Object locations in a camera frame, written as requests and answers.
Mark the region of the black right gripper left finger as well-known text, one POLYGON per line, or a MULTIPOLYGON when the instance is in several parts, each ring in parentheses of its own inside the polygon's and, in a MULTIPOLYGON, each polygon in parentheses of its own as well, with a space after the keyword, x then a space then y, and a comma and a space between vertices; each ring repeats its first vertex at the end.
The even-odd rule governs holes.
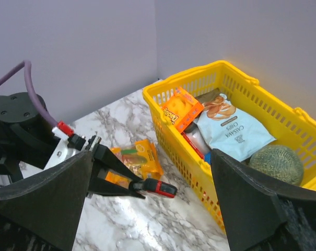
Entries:
POLYGON ((83 151, 0 188, 0 250, 72 250, 91 171, 83 151))

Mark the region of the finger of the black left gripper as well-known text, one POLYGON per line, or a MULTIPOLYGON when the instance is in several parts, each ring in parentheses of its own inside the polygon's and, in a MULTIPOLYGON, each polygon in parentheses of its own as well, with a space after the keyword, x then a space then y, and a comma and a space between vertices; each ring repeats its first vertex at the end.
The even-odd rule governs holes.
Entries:
POLYGON ((108 147, 102 144, 96 144, 94 146, 93 158, 101 168, 115 171, 118 175, 130 180, 143 180, 130 171, 108 147))
POLYGON ((107 180, 94 177, 90 180, 87 194, 97 194, 105 197, 134 197, 145 199, 140 193, 126 189, 107 180))

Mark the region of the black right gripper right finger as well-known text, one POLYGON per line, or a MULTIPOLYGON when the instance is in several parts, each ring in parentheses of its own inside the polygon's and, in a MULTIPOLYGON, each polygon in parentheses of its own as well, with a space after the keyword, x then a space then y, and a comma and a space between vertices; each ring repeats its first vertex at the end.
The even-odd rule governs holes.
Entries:
POLYGON ((211 170, 230 250, 316 250, 316 191, 218 149, 211 151, 211 170))

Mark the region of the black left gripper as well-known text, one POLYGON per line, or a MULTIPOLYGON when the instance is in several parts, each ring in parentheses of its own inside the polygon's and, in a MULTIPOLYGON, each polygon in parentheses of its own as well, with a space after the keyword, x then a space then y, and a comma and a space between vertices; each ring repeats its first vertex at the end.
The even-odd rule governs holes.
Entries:
POLYGON ((76 155, 44 170, 60 140, 52 132, 56 126, 40 115, 26 92, 0 95, 0 183, 22 182, 21 162, 40 170, 28 181, 90 181, 91 155, 84 146, 76 155))

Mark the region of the red black utility knife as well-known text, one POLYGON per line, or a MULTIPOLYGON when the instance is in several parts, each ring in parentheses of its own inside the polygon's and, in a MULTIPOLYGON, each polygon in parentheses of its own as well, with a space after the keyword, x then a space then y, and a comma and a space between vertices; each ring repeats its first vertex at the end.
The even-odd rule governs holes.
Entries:
POLYGON ((147 178, 141 181, 132 181, 129 184, 129 189, 136 192, 151 192, 167 198, 174 198, 178 192, 177 187, 174 185, 153 178, 147 178))

